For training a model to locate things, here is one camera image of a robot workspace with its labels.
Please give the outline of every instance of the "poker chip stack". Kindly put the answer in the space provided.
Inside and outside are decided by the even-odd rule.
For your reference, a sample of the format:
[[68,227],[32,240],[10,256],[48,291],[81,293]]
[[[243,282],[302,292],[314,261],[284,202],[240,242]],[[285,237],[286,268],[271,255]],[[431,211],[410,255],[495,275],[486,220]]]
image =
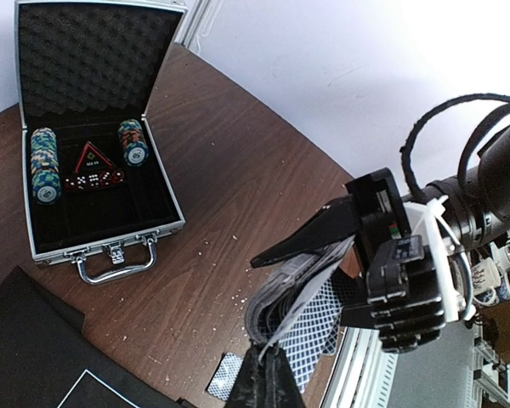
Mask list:
[[42,127],[31,137],[32,196],[41,204],[53,204],[60,198],[57,137]]
[[145,163],[150,150],[145,143],[142,126],[135,119],[128,119],[119,125],[119,140],[124,151],[125,162],[131,167],[138,167]]

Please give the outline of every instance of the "black cable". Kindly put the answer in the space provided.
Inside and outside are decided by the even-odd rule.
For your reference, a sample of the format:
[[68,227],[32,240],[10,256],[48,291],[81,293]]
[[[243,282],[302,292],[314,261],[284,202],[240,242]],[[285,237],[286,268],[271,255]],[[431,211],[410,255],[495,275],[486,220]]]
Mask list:
[[440,104],[434,107],[432,110],[427,112],[425,115],[419,119],[414,128],[410,131],[408,138],[406,139],[405,145],[400,148],[401,153],[401,164],[402,171],[405,175],[406,184],[408,184],[408,188],[414,198],[414,201],[426,203],[427,196],[419,187],[419,184],[416,180],[416,175],[414,174],[411,168],[411,152],[414,149],[414,144],[416,143],[417,135],[422,131],[423,127],[430,121],[433,117],[437,116],[439,113],[442,113],[448,108],[452,106],[456,106],[459,104],[464,104],[467,102],[472,102],[475,100],[495,100],[498,102],[508,102],[510,103],[510,96],[500,95],[498,93],[472,93],[469,95],[459,96],[454,99],[450,99],[443,104]]
[[502,119],[510,115],[510,103],[499,106],[494,109],[484,120],[474,129],[470,138],[468,138],[465,148],[461,153],[461,160],[459,161],[459,168],[457,169],[457,180],[462,190],[470,197],[473,197],[473,192],[469,191],[467,186],[467,170],[468,162],[472,157],[474,151],[480,142],[487,136]]

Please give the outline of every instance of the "wooden table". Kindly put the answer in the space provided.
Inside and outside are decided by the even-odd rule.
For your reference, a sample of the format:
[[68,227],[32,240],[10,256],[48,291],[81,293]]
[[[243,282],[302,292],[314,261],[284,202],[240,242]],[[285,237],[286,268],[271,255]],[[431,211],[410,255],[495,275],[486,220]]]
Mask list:
[[[31,260],[21,183],[17,107],[0,114],[0,282],[16,265],[86,316],[87,339],[165,395],[200,408],[222,353],[243,355],[248,299],[269,269],[249,259],[291,234],[350,180],[268,107],[181,47],[150,108],[153,134],[187,224],[158,245],[149,272],[93,287],[69,263]],[[144,248],[128,248],[142,261]],[[109,268],[91,258],[94,272]],[[318,406],[332,369],[318,365],[304,398]]]

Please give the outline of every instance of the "poker case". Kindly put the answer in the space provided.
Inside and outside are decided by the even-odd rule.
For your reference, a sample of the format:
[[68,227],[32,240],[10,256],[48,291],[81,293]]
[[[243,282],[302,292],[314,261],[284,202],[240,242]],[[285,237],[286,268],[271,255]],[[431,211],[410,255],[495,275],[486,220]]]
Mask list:
[[[151,268],[157,240],[184,226],[145,112],[185,13],[179,0],[16,1],[25,211],[37,264],[72,262],[98,285]],[[141,123],[149,147],[141,167],[122,157],[117,129],[127,119]],[[62,191],[53,205],[31,192],[31,135],[39,128],[57,139]],[[87,141],[125,172],[126,183],[65,191],[64,176]],[[124,266],[123,248],[134,244],[148,248],[149,261]],[[89,275],[87,257],[100,253],[110,270]]]

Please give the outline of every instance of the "case handle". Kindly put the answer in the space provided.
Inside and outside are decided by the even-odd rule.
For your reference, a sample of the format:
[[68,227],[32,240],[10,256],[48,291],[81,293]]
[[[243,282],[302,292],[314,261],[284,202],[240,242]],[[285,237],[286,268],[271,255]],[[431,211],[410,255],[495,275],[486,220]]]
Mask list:
[[156,236],[144,236],[142,239],[144,240],[144,245],[146,245],[150,251],[150,260],[147,261],[147,263],[143,265],[126,266],[121,269],[104,272],[98,276],[89,276],[87,275],[87,270],[85,268],[87,258],[85,257],[84,253],[81,253],[76,255],[74,258],[74,263],[77,265],[77,271],[79,272],[79,275],[83,281],[89,285],[102,285],[103,283],[115,281],[117,279],[125,278],[127,276],[146,271],[156,263]]

